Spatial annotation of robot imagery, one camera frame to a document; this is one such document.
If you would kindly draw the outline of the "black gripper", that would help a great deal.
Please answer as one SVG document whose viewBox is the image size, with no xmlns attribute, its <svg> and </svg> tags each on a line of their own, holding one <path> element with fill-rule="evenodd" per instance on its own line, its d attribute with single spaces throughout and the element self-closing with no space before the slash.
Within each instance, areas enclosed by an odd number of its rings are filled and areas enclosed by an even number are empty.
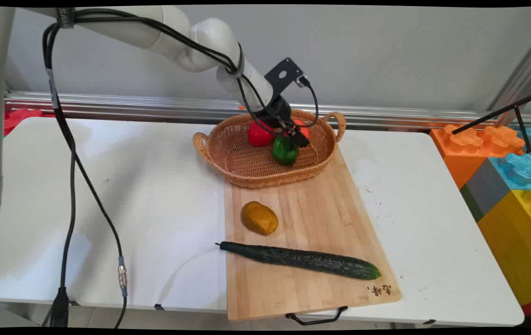
<svg viewBox="0 0 531 335">
<path fill-rule="evenodd" d="M 309 127 L 304 123 L 289 125 L 291 108 L 282 95 L 278 95 L 267 106 L 260 97 L 257 99 L 258 107 L 261 109 L 254 112 L 252 108 L 252 119 L 259 128 L 263 131 L 282 131 L 281 136 L 291 139 L 299 147 L 310 144 Z"/>
</svg>

